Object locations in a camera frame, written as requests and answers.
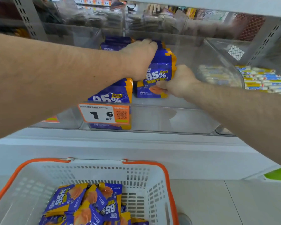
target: green object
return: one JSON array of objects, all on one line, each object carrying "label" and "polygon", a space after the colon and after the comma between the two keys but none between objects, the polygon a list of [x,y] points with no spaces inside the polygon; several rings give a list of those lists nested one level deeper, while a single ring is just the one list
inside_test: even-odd
[{"label": "green object", "polygon": [[268,179],[281,181],[281,168],[278,170],[271,171],[264,175]]}]

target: plastic basket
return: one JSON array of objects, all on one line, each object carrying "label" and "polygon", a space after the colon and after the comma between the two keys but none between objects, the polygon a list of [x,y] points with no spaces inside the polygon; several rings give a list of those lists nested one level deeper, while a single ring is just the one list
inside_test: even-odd
[{"label": "plastic basket", "polygon": [[44,158],[21,164],[1,190],[0,225],[38,224],[58,186],[85,182],[120,183],[132,217],[150,225],[179,224],[168,172],[160,163]]}]

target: hand in background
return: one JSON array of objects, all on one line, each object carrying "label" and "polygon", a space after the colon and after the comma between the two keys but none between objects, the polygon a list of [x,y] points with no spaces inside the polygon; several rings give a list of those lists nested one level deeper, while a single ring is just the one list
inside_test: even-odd
[{"label": "hand in background", "polygon": [[125,77],[131,77],[135,81],[145,79],[156,50],[157,43],[150,39],[136,41],[120,50],[122,63],[126,65],[125,72],[128,73]]},{"label": "hand in background", "polygon": [[183,98],[187,94],[187,89],[194,84],[201,84],[194,73],[186,65],[177,65],[174,78],[170,81],[158,81],[156,85],[165,90],[165,93]]}]

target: stack of snack packages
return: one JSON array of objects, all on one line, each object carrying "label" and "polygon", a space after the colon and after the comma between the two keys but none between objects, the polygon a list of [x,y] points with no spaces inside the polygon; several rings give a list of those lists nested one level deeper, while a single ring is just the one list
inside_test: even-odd
[{"label": "stack of snack packages", "polygon": [[281,94],[281,75],[277,75],[274,69],[241,65],[236,68],[243,76],[246,89]]},{"label": "stack of snack packages", "polygon": [[137,83],[138,98],[166,98],[168,95],[156,86],[156,82],[171,80],[177,69],[177,58],[173,52],[170,49],[166,49],[163,42],[154,41],[157,43],[158,48],[148,67],[146,79]]},{"label": "stack of snack packages", "polygon": [[[130,37],[112,36],[106,37],[105,42],[101,43],[102,50],[119,51],[132,42]],[[88,98],[88,101],[107,102],[107,103],[131,103],[132,102],[133,81],[131,78],[124,78],[107,88],[99,91],[97,94]],[[131,107],[129,125],[120,124],[101,124],[89,123],[90,128],[100,129],[131,129]]]},{"label": "stack of snack packages", "polygon": [[49,201],[39,225],[149,225],[131,218],[121,204],[121,184],[100,182],[60,186]]}]

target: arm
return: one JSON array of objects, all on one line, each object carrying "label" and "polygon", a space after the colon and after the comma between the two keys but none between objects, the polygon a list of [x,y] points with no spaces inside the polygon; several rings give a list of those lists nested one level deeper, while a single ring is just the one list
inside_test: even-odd
[{"label": "arm", "polygon": [[113,52],[0,34],[0,138],[75,106],[122,78],[145,78],[156,49],[150,40]]},{"label": "arm", "polygon": [[157,85],[192,102],[248,145],[281,165],[281,95],[198,81],[185,65]]}]

